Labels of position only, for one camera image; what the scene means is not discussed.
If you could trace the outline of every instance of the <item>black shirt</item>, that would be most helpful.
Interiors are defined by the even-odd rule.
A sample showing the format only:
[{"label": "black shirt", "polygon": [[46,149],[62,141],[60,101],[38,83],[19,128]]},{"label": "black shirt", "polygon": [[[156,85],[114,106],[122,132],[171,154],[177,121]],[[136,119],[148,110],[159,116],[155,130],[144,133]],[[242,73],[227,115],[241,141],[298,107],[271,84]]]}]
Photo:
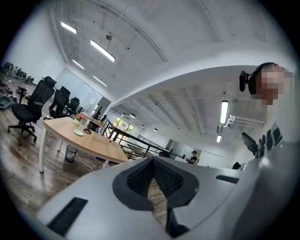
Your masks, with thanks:
[{"label": "black shirt", "polygon": [[196,156],[192,156],[192,157],[190,158],[190,160],[194,160],[194,162],[193,162],[193,163],[190,163],[190,162],[188,162],[188,163],[190,163],[190,164],[194,164],[194,163],[195,163],[195,161],[197,160],[197,157],[196,157]]}]

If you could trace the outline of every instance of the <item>chair headrest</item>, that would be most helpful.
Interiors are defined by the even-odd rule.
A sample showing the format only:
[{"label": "chair headrest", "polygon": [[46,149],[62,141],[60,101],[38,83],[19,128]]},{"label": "chair headrest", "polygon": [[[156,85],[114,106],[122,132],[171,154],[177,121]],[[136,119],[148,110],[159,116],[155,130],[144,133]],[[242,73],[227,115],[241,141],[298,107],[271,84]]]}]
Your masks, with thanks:
[{"label": "chair headrest", "polygon": [[44,81],[45,81],[45,83],[46,83],[49,87],[51,87],[51,88],[53,88],[54,85],[56,84],[56,81],[54,81],[54,80],[53,80],[51,77],[49,77],[49,76],[45,77],[45,78],[44,78]]}]

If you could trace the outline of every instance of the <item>white desk leg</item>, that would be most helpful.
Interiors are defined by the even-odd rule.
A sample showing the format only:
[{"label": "white desk leg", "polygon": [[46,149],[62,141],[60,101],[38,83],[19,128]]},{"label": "white desk leg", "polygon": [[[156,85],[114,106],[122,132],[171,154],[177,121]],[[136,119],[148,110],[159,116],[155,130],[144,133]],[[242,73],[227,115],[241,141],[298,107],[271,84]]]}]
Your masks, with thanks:
[{"label": "white desk leg", "polygon": [[44,157],[44,147],[45,147],[45,137],[47,135],[46,128],[43,128],[42,136],[41,136],[41,143],[39,146],[39,171],[44,173],[44,165],[43,165],[43,157]]},{"label": "white desk leg", "polygon": [[108,165],[109,160],[105,160],[104,164],[102,165],[102,169],[106,168]]},{"label": "white desk leg", "polygon": [[[61,149],[61,145],[62,145],[62,140],[61,140],[61,143],[60,143],[60,149]],[[60,149],[57,149],[57,151],[60,152]]]}]

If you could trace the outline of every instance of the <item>potted plant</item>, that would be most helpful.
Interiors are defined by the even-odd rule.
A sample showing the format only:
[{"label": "potted plant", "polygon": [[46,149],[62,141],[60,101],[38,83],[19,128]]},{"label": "potted plant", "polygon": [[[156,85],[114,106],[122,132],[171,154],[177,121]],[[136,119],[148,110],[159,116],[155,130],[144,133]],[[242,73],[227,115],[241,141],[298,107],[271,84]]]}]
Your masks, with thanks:
[{"label": "potted plant", "polygon": [[83,119],[83,116],[80,115],[80,114],[78,113],[78,114],[76,115],[76,118],[74,119],[73,122],[74,122],[76,125],[79,125],[82,119]]}]

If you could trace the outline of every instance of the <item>wooden floor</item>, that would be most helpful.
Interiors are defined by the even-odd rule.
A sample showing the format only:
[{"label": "wooden floor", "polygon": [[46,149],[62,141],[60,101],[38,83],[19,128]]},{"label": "wooden floor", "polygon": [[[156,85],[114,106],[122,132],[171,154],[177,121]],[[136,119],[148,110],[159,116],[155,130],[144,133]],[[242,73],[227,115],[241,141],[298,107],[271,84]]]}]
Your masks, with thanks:
[{"label": "wooden floor", "polygon": [[[20,82],[16,80],[8,82],[10,77],[2,73],[0,73],[0,79],[6,83],[15,94],[17,85]],[[48,199],[90,172],[90,169],[81,163],[77,157],[72,163],[65,161],[66,144],[63,143],[61,151],[58,152],[57,149],[59,148],[60,140],[51,134],[48,134],[45,145],[45,171],[43,174],[39,172],[38,153],[42,121],[43,118],[49,114],[48,108],[52,102],[53,97],[44,105],[41,119],[37,124],[34,124],[37,141],[34,142],[33,137],[24,132],[22,146],[18,146],[18,138],[20,136],[19,129],[11,129],[10,133],[7,132],[9,125],[16,125],[18,123],[11,108],[0,110],[1,178],[15,206],[31,215],[35,215],[37,210]],[[23,98],[22,104],[26,103],[27,100]],[[89,166],[99,164],[101,167],[104,163],[83,152],[78,152],[78,156]],[[166,199],[155,181],[151,183],[148,198],[152,200],[154,205],[154,218],[162,226],[165,226]]]}]

